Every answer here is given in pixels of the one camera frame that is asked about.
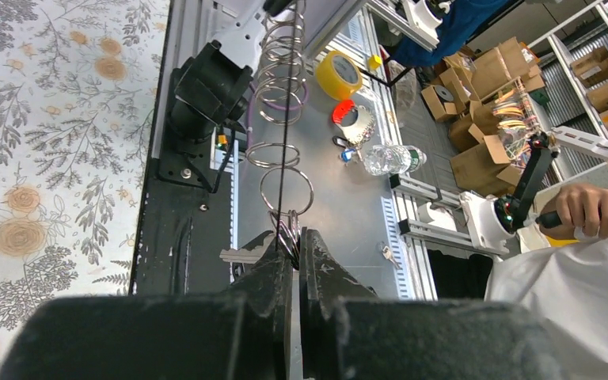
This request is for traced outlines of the operator hand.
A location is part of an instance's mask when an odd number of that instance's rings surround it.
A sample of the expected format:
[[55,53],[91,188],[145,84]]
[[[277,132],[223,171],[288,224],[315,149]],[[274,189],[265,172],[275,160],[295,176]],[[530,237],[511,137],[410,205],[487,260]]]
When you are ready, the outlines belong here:
[[591,184],[566,184],[542,209],[555,211],[562,224],[547,229],[546,236],[557,240],[575,239],[578,230],[591,238],[608,238],[608,189]]

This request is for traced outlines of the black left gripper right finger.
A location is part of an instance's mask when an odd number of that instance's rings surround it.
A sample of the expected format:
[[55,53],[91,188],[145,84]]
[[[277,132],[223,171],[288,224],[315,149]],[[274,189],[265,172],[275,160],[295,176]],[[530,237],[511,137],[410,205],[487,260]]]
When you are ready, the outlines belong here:
[[300,237],[302,370],[313,379],[558,379],[546,331],[504,302],[379,298]]

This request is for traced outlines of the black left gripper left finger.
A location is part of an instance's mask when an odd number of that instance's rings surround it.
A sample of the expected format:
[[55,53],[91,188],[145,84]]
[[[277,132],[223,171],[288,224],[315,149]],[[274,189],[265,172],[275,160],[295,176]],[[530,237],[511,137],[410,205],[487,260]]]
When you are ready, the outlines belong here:
[[0,379],[286,379],[291,275],[272,241],[218,293],[57,298],[26,322]]

